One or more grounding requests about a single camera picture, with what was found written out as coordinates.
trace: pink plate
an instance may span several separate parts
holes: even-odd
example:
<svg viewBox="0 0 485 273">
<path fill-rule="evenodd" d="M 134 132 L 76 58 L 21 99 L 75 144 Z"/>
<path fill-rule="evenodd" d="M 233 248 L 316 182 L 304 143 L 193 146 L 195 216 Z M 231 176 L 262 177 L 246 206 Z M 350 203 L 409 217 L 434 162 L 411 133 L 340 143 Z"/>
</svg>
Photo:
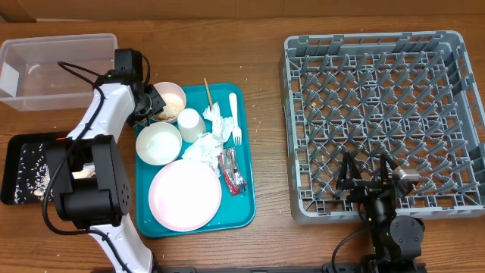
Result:
<svg viewBox="0 0 485 273">
<path fill-rule="evenodd" d="M 194 231 L 207 224 L 221 204 L 221 182 L 206 164 L 181 159 L 163 167 L 149 191 L 155 219 L 172 231 Z"/>
</svg>

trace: white label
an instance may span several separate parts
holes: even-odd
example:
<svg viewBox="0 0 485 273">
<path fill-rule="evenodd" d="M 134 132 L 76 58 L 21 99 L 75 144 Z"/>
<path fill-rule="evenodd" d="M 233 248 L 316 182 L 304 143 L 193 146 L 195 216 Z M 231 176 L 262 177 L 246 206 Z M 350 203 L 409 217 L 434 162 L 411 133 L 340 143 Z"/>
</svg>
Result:
<svg viewBox="0 0 485 273">
<path fill-rule="evenodd" d="M 2 75 L 0 76 L 0 89 L 10 94 L 10 96 L 17 96 L 18 77 L 18 71 L 4 62 Z"/>
</svg>

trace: dish rack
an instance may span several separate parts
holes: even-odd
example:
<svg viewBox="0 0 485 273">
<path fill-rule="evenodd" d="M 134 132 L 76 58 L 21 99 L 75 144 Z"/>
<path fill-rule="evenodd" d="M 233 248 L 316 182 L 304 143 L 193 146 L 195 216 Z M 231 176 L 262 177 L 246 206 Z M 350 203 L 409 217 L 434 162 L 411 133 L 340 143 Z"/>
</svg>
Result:
<svg viewBox="0 0 485 273">
<path fill-rule="evenodd" d="M 382 152 L 418 170 L 398 215 L 485 214 L 485 114 L 459 33 L 291 36 L 280 64 L 295 221 L 358 221 L 335 188 L 345 151 L 367 180 Z"/>
</svg>

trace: clear plastic bin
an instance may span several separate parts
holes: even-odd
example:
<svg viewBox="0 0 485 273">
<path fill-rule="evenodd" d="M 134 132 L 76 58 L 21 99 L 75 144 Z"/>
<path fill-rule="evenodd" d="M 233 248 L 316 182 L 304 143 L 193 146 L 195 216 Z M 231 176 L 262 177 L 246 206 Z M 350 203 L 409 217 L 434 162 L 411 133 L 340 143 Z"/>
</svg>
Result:
<svg viewBox="0 0 485 273">
<path fill-rule="evenodd" d="M 18 111 L 87 107 L 91 86 L 57 63 L 66 61 L 104 74 L 114 67 L 115 49 L 113 34 L 7 40 L 0 48 L 0 101 Z M 94 75 L 85 75 L 95 80 Z"/>
</svg>

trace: white cup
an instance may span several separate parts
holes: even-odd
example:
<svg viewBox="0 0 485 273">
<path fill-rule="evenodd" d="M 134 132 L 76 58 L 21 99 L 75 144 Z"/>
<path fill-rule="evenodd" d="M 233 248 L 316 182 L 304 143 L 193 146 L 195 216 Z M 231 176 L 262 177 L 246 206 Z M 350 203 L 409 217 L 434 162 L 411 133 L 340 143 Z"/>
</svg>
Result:
<svg viewBox="0 0 485 273">
<path fill-rule="evenodd" d="M 205 123 L 194 109 L 183 109 L 179 113 L 177 123 L 182 139 L 188 143 L 194 143 L 201 134 L 205 133 Z"/>
</svg>

